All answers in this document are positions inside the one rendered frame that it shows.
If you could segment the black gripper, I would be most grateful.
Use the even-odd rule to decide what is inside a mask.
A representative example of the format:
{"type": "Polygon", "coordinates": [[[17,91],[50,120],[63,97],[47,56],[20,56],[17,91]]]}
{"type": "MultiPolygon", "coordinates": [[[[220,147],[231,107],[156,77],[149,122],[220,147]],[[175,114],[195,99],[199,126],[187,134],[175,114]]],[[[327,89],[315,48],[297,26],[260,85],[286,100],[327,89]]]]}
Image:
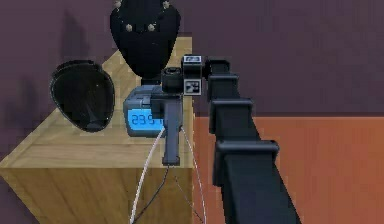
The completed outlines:
{"type": "Polygon", "coordinates": [[[137,185],[135,198],[132,204],[131,215],[129,218],[129,224],[134,224],[136,217],[136,211],[138,201],[140,198],[142,186],[144,184],[145,176],[150,165],[154,151],[157,144],[162,137],[165,136],[165,151],[162,158],[162,164],[164,166],[179,166],[179,132],[180,129],[184,135],[185,141],[188,145],[190,153],[192,155],[192,161],[198,181],[199,193],[201,198],[201,206],[203,211],[202,223],[207,224],[206,203],[203,193],[203,185],[200,177],[199,167],[195,158],[193,147],[187,136],[183,124],[183,107],[182,107],[182,81],[183,76],[179,67],[168,67],[161,72],[161,86],[156,86],[150,97],[150,105],[152,116],[155,119],[162,119],[164,128],[161,129],[157,135],[148,156],[145,160],[141,176],[137,185]]]}

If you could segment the light wooden cabinet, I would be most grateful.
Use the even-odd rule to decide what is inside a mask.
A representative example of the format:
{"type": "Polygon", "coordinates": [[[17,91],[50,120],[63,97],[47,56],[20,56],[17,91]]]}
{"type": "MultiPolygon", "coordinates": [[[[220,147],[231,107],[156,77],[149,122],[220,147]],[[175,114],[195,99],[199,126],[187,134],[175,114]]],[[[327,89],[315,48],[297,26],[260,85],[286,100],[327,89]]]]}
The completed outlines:
{"type": "MultiPolygon", "coordinates": [[[[116,101],[109,126],[86,133],[53,111],[0,162],[0,176],[40,224],[128,224],[141,172],[154,140],[128,136],[122,103],[139,85],[120,53],[103,64],[116,101]]],[[[193,144],[191,98],[183,102],[183,127],[193,144]]],[[[180,166],[162,165],[159,141],[137,206],[137,224],[193,224],[192,155],[180,135],[180,166]]]]}

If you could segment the black oval dish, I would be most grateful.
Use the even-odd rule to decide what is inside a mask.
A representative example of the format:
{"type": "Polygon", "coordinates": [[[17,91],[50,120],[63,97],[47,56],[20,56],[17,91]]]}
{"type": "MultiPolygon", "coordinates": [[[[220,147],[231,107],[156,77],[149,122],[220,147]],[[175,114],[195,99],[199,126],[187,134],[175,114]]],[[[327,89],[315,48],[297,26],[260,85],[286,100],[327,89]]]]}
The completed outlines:
{"type": "Polygon", "coordinates": [[[62,115],[78,129],[105,129],[113,116],[115,88],[111,76],[92,60],[71,60],[52,73],[50,95],[62,115]]]}

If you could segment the grey alarm clock blue display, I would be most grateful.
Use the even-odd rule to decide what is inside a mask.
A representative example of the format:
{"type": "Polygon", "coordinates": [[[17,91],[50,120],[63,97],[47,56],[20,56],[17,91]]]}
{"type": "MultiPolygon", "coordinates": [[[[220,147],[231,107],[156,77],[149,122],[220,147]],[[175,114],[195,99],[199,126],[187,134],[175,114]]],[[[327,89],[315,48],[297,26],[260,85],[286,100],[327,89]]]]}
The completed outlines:
{"type": "Polygon", "coordinates": [[[154,118],[151,111],[151,93],[157,85],[135,87],[123,102],[127,133],[130,137],[155,138],[163,129],[163,120],[154,118]]]}

